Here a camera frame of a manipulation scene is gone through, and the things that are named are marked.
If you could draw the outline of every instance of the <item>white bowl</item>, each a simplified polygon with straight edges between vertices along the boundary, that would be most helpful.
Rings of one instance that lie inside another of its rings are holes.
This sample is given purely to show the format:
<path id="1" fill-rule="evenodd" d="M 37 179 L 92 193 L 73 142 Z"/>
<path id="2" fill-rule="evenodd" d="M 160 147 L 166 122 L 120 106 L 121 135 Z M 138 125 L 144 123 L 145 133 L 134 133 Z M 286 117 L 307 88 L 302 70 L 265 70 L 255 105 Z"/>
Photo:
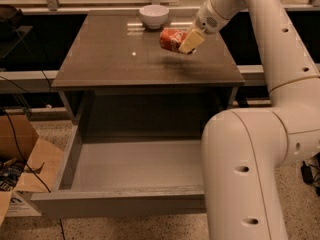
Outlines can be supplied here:
<path id="1" fill-rule="evenodd" d="M 151 29 L 158 29 L 166 23 L 169 9 L 162 5 L 146 5 L 139 10 L 141 21 Z"/>

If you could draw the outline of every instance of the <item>drawer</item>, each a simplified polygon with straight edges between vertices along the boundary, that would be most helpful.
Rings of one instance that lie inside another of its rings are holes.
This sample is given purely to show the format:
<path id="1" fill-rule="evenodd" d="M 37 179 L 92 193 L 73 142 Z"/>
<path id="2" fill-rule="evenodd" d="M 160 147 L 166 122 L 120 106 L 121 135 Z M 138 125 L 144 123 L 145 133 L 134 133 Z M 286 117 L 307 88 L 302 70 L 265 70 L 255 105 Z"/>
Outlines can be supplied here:
<path id="1" fill-rule="evenodd" d="M 213 89 L 86 92 L 51 193 L 48 217 L 205 212 L 201 134 L 219 110 Z"/>

